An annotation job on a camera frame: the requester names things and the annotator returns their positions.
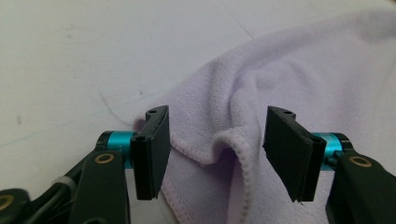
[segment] cyan anodized part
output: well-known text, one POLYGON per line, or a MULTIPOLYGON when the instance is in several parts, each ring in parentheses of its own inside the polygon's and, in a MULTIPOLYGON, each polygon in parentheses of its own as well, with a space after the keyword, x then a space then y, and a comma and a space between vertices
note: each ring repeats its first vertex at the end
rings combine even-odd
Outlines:
POLYGON ((106 149, 122 153, 122 157, 125 158, 125 169, 133 168, 129 155, 131 153, 131 137, 134 134, 135 132, 132 131, 114 131, 108 138, 106 149))
POLYGON ((323 138, 327 142, 320 170, 331 171, 332 168, 330 166, 326 165, 325 161, 327 158, 332 156, 334 151, 343 151, 343 147, 341 145, 340 140, 333 133, 312 133, 312 134, 314 136, 323 138))

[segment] white surface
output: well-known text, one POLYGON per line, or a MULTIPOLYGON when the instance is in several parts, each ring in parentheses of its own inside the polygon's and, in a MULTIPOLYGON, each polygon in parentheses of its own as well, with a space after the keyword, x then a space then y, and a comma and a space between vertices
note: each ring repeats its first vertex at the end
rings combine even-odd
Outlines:
MULTIPOLYGON (((373 0, 1 1, 0 189, 35 198, 105 130, 129 130, 149 103, 252 38, 360 9, 373 0)), ((163 201, 134 223, 174 222, 163 201)))

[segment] cloth fold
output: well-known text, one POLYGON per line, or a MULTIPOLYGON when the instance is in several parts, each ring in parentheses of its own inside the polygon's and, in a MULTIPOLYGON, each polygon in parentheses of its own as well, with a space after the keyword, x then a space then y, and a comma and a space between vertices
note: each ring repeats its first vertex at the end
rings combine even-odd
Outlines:
POLYGON ((252 40, 155 104, 170 108, 165 198, 180 223, 327 223, 332 173, 320 174, 314 202, 291 202, 261 147, 267 106, 293 111, 308 131, 344 133, 396 174, 395 93, 396 11, 252 40))

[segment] lavender cloth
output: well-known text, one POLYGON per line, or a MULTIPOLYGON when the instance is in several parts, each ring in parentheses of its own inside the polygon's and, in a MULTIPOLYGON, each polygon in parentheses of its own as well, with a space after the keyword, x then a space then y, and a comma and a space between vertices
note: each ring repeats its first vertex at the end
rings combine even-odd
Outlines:
MULTIPOLYGON (((311 132, 346 134, 396 174, 396 11, 370 10, 255 39, 207 63, 170 106, 163 193, 181 223, 327 223, 332 172, 292 203, 265 158, 268 105, 311 132)), ((139 130, 143 118, 135 121, 139 130)))

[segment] brass screw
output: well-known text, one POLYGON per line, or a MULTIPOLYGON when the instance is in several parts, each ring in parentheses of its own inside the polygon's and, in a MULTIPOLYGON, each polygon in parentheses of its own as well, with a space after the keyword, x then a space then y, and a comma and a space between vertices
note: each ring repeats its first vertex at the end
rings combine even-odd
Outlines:
POLYGON ((114 155, 111 153, 105 153, 97 156, 95 162, 98 164, 106 164, 114 160, 114 155))
POLYGON ((11 194, 0 195, 0 211, 9 207, 12 202, 14 202, 14 196, 12 196, 11 194))
POLYGON ((349 160, 362 167, 372 167, 373 164, 363 157, 349 157, 349 160))

